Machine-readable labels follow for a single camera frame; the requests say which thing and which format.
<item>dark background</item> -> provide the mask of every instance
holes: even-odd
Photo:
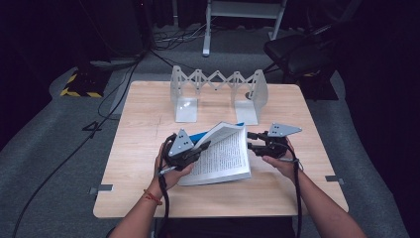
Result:
[[[3,58],[0,65],[0,149],[50,102],[51,82],[75,66],[77,59],[117,57],[107,51],[78,1],[3,2],[0,10],[0,54]],[[189,5],[178,0],[180,26],[202,23],[205,2],[193,1],[194,4]],[[133,45],[133,42],[149,40],[150,29],[144,18],[147,13],[158,26],[173,24],[169,1],[155,1],[147,13],[142,8],[143,1],[119,1],[121,5],[117,8],[94,0],[83,3],[94,16],[93,24],[108,37],[113,47],[120,47],[119,50],[127,55],[142,48],[142,44]],[[302,3],[289,0],[282,29],[304,27]],[[190,14],[194,8],[202,12]],[[59,9],[66,10],[63,15],[66,18],[56,18]],[[118,19],[121,11],[130,14],[126,19]],[[420,193],[417,142],[417,122],[420,121],[419,12],[417,1],[363,1],[355,15],[358,24],[340,42],[336,55],[356,130],[372,163],[394,194],[412,237],[420,236],[417,224],[420,204],[416,196]],[[115,18],[110,19],[118,20],[107,21],[103,14],[114,14]],[[124,33],[107,34],[118,32],[119,24],[124,24],[121,21],[129,26]],[[68,29],[72,29],[73,39],[64,37],[68,36]],[[76,43],[76,52],[70,50],[74,47],[71,43]]]

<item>red string bracelet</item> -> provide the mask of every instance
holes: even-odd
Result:
[[[151,194],[149,191],[147,191],[146,189],[143,189],[143,191],[145,192],[145,194],[143,195],[144,198],[149,199],[149,200],[153,200],[157,203],[157,205],[162,205],[161,200],[157,199],[153,194]]]

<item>black chair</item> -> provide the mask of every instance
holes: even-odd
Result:
[[[294,32],[265,43],[263,50],[273,63],[263,72],[267,74],[281,69],[280,83],[299,83],[299,79],[316,78],[316,100],[335,71],[334,49],[349,25],[350,22],[332,23],[308,34]]]

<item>forearm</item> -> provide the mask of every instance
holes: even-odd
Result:
[[[302,171],[299,171],[299,185],[302,199],[322,237],[366,237],[352,216]]]
[[[148,191],[157,199],[161,199],[162,194],[157,182],[153,181],[148,187]],[[117,225],[110,238],[150,237],[150,228],[157,206],[158,204],[154,200],[141,197]]]

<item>open book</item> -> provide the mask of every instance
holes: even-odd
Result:
[[[251,177],[247,148],[247,128],[226,122],[217,124],[194,146],[211,141],[201,152],[192,172],[182,177],[179,185],[199,185]]]

